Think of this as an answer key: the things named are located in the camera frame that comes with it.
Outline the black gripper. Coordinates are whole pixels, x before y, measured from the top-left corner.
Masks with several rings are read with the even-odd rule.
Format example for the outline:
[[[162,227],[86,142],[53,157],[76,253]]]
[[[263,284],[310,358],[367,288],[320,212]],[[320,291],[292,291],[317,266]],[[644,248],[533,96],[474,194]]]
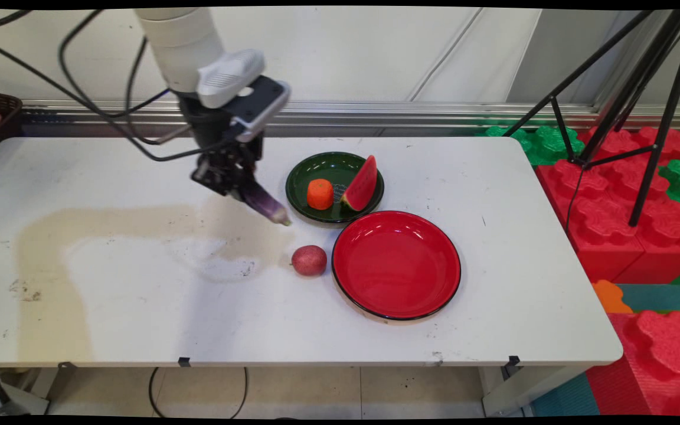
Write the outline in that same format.
[[[178,107],[198,148],[205,150],[197,156],[191,180],[222,197],[229,196],[230,180],[233,191],[256,190],[254,172],[263,153],[265,96],[258,91],[237,95],[222,107],[210,109],[192,94],[179,94]],[[232,165],[230,179],[215,164]]]

